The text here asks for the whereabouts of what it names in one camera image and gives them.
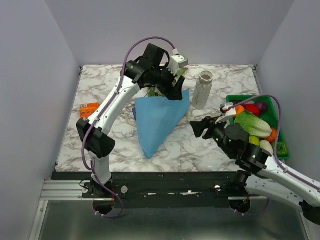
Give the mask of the blue wrapping paper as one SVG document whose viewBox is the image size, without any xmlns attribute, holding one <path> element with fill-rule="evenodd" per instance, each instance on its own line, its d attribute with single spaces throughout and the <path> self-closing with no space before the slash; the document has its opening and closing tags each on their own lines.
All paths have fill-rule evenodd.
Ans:
<svg viewBox="0 0 320 240">
<path fill-rule="evenodd" d="M 182 92 L 182 100 L 166 97 L 139 97 L 135 100 L 135 122 L 144 156 L 151 159 L 176 128 L 190 108 L 190 91 Z"/>
</svg>

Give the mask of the pink flower bouquet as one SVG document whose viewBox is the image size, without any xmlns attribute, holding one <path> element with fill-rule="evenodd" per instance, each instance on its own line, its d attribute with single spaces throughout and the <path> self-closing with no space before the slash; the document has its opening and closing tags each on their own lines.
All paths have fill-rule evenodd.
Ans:
<svg viewBox="0 0 320 240">
<path fill-rule="evenodd" d="M 146 87 L 146 97 L 164 97 L 155 85 L 147 85 Z"/>
</svg>

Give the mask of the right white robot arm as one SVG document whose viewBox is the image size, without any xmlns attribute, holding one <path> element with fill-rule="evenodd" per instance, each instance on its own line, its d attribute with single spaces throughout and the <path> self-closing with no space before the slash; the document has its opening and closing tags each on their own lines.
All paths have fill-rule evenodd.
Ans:
<svg viewBox="0 0 320 240">
<path fill-rule="evenodd" d="M 283 202 L 303 213 L 310 222 L 320 223 L 320 183 L 276 160 L 267 150 L 249 142 L 239 124 L 226 125 L 212 117 L 191 121 L 196 138 L 213 139 L 222 151 L 241 168 L 230 191 L 245 192 Z"/>
</svg>

